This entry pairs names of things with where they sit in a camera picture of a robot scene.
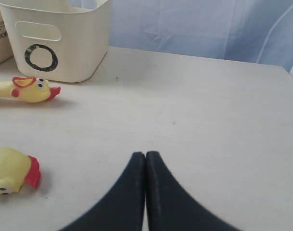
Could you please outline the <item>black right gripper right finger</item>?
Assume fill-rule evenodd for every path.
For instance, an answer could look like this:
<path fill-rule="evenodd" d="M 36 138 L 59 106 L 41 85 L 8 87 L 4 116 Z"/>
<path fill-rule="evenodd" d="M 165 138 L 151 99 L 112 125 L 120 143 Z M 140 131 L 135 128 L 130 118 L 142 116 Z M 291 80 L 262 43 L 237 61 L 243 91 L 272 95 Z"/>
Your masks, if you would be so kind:
<path fill-rule="evenodd" d="M 146 206 L 150 231 L 237 231 L 178 183 L 159 152 L 146 154 Z"/>

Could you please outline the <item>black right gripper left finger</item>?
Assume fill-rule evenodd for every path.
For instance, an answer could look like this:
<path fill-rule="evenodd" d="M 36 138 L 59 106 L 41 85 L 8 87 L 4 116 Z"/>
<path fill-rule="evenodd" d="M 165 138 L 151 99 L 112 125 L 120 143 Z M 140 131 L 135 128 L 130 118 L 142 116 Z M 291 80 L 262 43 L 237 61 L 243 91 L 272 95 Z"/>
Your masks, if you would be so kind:
<path fill-rule="evenodd" d="M 132 154 L 124 171 L 89 211 L 63 231 L 141 231 L 145 205 L 145 155 Z"/>

